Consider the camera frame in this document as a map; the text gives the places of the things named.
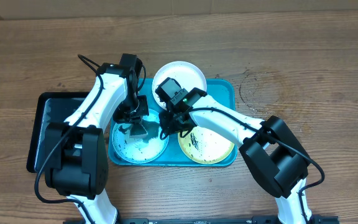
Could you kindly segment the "white plate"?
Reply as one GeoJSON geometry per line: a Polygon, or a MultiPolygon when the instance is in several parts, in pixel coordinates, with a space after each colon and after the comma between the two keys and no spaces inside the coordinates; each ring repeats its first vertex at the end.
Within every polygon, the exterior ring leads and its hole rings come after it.
{"type": "Polygon", "coordinates": [[[166,104],[160,100],[156,94],[156,89],[166,78],[173,78],[179,85],[187,91],[193,88],[207,90],[207,83],[203,72],[195,65],[185,61],[175,61],[164,65],[155,74],[152,82],[152,95],[157,104],[166,109],[166,104]]]}

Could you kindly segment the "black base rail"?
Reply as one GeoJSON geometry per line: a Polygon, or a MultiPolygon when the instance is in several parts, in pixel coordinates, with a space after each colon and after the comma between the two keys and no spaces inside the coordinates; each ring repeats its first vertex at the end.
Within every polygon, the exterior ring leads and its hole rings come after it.
{"type": "MultiPolygon", "coordinates": [[[[165,220],[148,220],[147,218],[122,218],[117,223],[120,224],[279,224],[281,223],[277,216],[262,215],[253,216],[252,218],[213,218],[205,220],[190,220],[190,219],[165,219],[165,220]]],[[[339,218],[324,217],[321,215],[312,215],[311,221],[313,224],[340,224],[339,218]]],[[[85,224],[84,220],[69,220],[64,221],[63,224],[85,224]]]]}

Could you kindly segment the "dark green sponge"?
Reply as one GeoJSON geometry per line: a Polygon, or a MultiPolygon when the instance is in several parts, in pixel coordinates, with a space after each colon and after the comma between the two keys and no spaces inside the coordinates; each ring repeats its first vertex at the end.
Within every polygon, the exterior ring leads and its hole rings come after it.
{"type": "Polygon", "coordinates": [[[142,138],[145,138],[147,135],[148,135],[148,132],[141,122],[131,124],[131,128],[129,130],[130,138],[142,139],[142,138]]]}

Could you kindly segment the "green rimmed plate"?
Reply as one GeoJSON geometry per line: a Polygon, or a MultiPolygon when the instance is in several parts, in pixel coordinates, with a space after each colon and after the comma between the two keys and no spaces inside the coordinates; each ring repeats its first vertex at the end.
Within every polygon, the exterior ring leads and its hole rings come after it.
{"type": "Polygon", "coordinates": [[[234,143],[210,129],[199,126],[193,128],[185,137],[178,134],[178,143],[189,159],[204,165],[223,161],[234,149],[234,143]]]}

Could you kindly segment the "light blue rimmed plate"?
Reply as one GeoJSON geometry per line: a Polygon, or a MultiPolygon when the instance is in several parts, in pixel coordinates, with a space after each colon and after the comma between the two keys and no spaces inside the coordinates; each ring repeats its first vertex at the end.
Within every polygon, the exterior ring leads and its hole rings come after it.
{"type": "Polygon", "coordinates": [[[145,164],[160,157],[168,146],[169,137],[161,140],[158,112],[149,110],[149,115],[142,120],[147,135],[144,138],[129,136],[131,125],[112,123],[108,154],[117,165],[145,164]]]}

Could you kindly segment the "black water tray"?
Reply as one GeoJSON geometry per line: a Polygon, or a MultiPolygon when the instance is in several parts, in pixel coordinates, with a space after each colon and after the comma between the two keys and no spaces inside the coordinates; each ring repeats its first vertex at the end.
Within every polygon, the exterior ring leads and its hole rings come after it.
{"type": "Polygon", "coordinates": [[[62,123],[71,116],[88,92],[45,92],[37,102],[34,126],[27,156],[26,169],[30,173],[38,173],[44,163],[45,130],[50,123],[62,123]]]}

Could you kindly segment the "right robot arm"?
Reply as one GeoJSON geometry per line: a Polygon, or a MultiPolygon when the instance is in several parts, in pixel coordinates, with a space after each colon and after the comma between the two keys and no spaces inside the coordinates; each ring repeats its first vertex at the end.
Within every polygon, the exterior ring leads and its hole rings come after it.
{"type": "Polygon", "coordinates": [[[281,223],[312,220],[305,196],[312,160],[282,119],[248,117],[199,88],[158,87],[155,92],[167,106],[160,114],[164,136],[195,127],[214,131],[238,147],[255,181],[275,197],[281,223]]]}

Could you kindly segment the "teal plastic serving tray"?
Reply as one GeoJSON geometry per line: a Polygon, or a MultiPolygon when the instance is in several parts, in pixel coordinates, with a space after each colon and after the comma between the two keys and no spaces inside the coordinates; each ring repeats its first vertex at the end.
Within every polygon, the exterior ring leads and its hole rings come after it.
{"type": "MultiPolygon", "coordinates": [[[[217,102],[230,108],[235,108],[235,94],[233,86],[222,79],[207,79],[207,93],[211,95],[217,102]]],[[[161,112],[162,108],[154,100],[152,91],[152,79],[148,78],[145,80],[145,84],[140,90],[141,95],[147,97],[147,102],[149,109],[156,112],[161,112]]],[[[127,162],[118,156],[115,152],[112,136],[109,137],[109,146],[108,146],[108,155],[110,160],[119,166],[131,166],[133,163],[127,162]]],[[[237,147],[231,151],[231,153],[222,161],[213,164],[213,167],[227,167],[231,165],[237,157],[237,147]]],[[[178,137],[171,135],[166,149],[158,158],[144,163],[144,166],[160,166],[160,167],[201,167],[202,164],[199,164],[195,161],[192,161],[188,158],[180,148],[178,137]]]]}

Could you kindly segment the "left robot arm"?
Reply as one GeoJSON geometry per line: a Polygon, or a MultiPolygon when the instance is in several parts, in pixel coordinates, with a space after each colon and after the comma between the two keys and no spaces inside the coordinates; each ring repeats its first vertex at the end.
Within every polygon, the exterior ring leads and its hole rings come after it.
{"type": "Polygon", "coordinates": [[[94,87],[79,108],[62,123],[50,123],[45,130],[46,158],[34,184],[43,203],[55,204],[39,192],[40,177],[62,198],[59,203],[74,203],[85,223],[116,223],[117,209],[109,201],[105,186],[108,158],[104,131],[110,121],[129,124],[132,138],[144,138],[142,125],[148,115],[147,99],[138,92],[140,74],[145,68],[139,59],[101,66],[89,62],[96,74],[94,87]]]}

